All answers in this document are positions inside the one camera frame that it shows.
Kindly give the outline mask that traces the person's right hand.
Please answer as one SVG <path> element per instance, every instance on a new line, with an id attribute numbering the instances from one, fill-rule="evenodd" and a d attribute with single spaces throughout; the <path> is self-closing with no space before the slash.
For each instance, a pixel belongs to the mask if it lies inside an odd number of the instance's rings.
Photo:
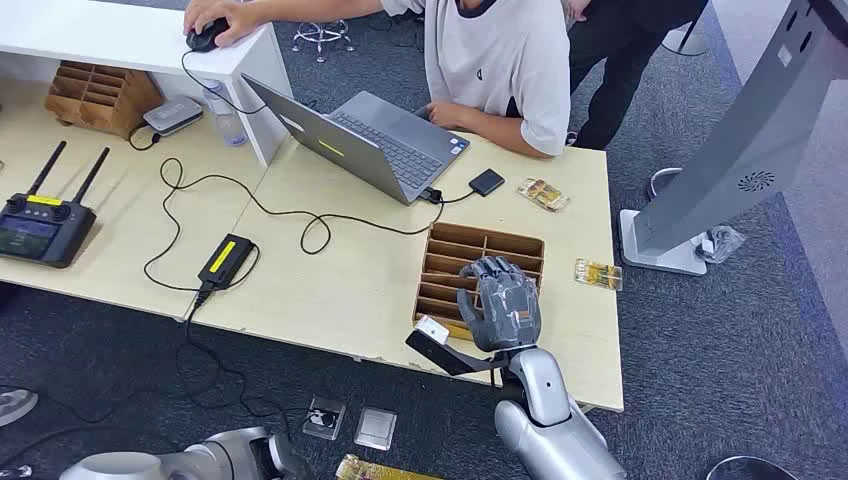
<path id="1" fill-rule="evenodd" d="M 183 33 L 186 36 L 192 31 L 200 34 L 207 24 L 223 18 L 228 29 L 216 37 L 215 43 L 218 47 L 229 47 L 263 24 L 259 7 L 258 2 L 190 1 L 184 11 Z"/>

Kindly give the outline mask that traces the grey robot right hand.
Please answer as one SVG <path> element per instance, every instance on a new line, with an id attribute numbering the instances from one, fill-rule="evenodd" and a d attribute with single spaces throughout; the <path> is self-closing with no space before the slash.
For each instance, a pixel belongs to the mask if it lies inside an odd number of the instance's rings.
<path id="1" fill-rule="evenodd" d="M 494 352 L 537 343 L 542 319 L 534 279 L 503 256 L 484 256 L 463 266 L 459 275 L 477 280 L 477 294 L 459 289 L 456 302 L 480 350 Z"/>

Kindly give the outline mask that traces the person's left hand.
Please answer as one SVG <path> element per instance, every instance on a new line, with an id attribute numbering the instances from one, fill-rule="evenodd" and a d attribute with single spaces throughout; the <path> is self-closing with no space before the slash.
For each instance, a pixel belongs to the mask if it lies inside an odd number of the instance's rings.
<path id="1" fill-rule="evenodd" d="M 460 104 L 433 101 L 426 106 L 428 120 L 447 130 L 462 130 L 468 125 L 469 108 Z"/>

